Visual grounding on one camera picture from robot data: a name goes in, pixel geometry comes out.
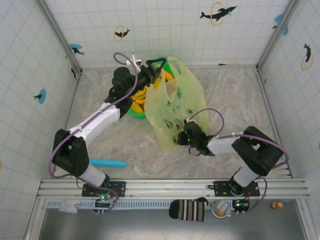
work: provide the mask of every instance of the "striped sock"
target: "striped sock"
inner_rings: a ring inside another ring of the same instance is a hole
[[[172,219],[203,222],[208,201],[204,197],[195,200],[174,200],[170,204],[169,215]]]

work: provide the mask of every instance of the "cyan plastic rod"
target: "cyan plastic rod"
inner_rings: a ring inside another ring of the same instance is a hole
[[[89,158],[89,161],[96,167],[124,168],[127,166],[127,162],[119,160]]]

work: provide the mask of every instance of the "grid wall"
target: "grid wall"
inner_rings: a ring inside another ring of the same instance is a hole
[[[115,52],[188,65],[257,64],[289,0],[46,2],[67,42],[81,46],[81,67],[103,68],[116,66]]]
[[[290,153],[293,174],[306,178],[313,200],[310,206],[315,209],[311,210],[312,217],[320,233],[319,39],[320,1],[302,0],[290,20],[288,34],[281,37],[262,76],[265,73],[267,92],[283,144]]]
[[[21,239],[76,81],[35,1],[0,5],[0,239]]]

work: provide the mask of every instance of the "yellow plastic bag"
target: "yellow plastic bag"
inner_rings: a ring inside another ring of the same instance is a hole
[[[171,62],[177,62],[181,74]],[[204,89],[192,72],[177,58],[168,57],[168,64],[174,79],[165,81],[161,72],[161,82],[157,88],[151,85],[146,93],[144,111],[151,123],[162,150],[177,145],[178,133],[183,130],[184,120],[207,107]],[[208,114],[204,111],[195,117],[203,131],[211,127]]]

